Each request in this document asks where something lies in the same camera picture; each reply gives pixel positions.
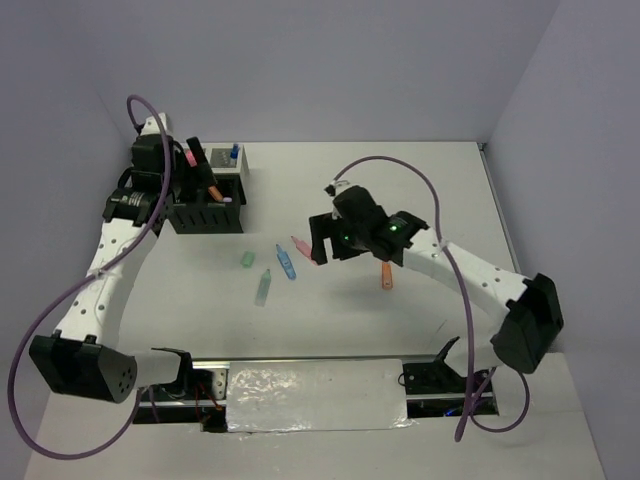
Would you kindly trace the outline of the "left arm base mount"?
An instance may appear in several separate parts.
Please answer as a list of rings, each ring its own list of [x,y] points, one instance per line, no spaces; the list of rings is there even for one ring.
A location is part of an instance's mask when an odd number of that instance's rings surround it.
[[[168,386],[154,385],[142,396],[134,425],[177,425],[197,427],[206,433],[227,433],[227,390],[229,368],[195,367],[191,389],[171,393]]]

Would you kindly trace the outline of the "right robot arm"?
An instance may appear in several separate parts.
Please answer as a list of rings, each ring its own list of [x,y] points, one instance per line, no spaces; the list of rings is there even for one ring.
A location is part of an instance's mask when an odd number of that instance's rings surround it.
[[[564,327],[555,283],[501,269],[440,239],[424,220],[387,214],[369,191],[348,186],[328,213],[310,217],[311,257],[319,265],[370,253],[383,262],[423,274],[459,293],[492,322],[485,337],[449,343],[434,371],[436,383],[457,391],[470,371],[505,365],[532,374]]]

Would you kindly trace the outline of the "pink highlighter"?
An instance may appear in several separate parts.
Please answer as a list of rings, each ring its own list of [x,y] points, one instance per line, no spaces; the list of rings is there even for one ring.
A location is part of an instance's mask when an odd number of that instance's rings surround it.
[[[313,265],[316,265],[316,262],[312,258],[312,247],[304,240],[292,236],[292,242],[294,243],[295,248],[300,252],[300,254],[309,260]]]

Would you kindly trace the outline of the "green highlighter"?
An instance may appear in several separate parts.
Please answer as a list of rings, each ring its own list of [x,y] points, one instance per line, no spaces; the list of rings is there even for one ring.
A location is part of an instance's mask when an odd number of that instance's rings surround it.
[[[271,271],[266,269],[261,275],[258,288],[256,291],[254,305],[258,307],[264,307],[268,298],[270,285],[271,285]]]

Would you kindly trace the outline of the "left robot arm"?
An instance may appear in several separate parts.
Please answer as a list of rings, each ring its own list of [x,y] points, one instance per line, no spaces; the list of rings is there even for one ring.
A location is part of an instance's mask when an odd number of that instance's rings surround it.
[[[154,347],[117,351],[122,316],[135,279],[182,194],[197,199],[216,185],[198,138],[184,144],[158,133],[139,135],[132,164],[103,211],[100,243],[67,313],[48,336],[36,335],[29,356],[56,394],[121,403],[144,387],[175,399],[196,385],[191,355]]]

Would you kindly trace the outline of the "orange tip grey highlighter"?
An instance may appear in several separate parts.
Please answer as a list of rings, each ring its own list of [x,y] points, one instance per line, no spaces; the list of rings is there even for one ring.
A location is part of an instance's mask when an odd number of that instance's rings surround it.
[[[221,194],[221,192],[218,190],[218,188],[215,185],[210,186],[208,188],[208,192],[216,202],[224,201],[224,196]]]

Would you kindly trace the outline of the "blue cap spray bottle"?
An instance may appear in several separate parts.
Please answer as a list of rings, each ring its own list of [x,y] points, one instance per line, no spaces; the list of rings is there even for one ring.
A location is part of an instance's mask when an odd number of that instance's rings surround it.
[[[229,159],[230,159],[230,162],[232,164],[236,164],[236,162],[238,160],[238,156],[239,156],[239,150],[240,150],[240,148],[239,148],[238,144],[233,144],[232,145],[232,148],[231,148],[231,150],[229,152]]]

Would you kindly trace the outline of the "green marker cap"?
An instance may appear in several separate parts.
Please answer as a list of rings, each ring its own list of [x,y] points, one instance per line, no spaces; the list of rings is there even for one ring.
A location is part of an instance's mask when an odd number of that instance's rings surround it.
[[[253,251],[245,251],[241,259],[241,265],[243,268],[251,268],[254,261],[255,253]]]

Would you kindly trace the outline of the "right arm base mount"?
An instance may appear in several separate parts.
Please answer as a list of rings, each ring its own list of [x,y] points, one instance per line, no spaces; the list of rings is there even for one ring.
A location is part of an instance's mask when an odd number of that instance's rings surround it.
[[[404,363],[397,381],[405,390],[409,419],[461,416],[466,379],[443,362]]]

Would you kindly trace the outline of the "pink cap bottle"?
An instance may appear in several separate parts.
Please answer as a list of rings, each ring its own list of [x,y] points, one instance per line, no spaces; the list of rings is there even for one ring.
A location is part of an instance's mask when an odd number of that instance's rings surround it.
[[[185,152],[185,156],[186,156],[186,159],[187,159],[187,161],[188,161],[188,163],[189,163],[189,165],[191,167],[196,167],[197,166],[197,161],[196,161],[193,153],[190,150],[187,150]]]

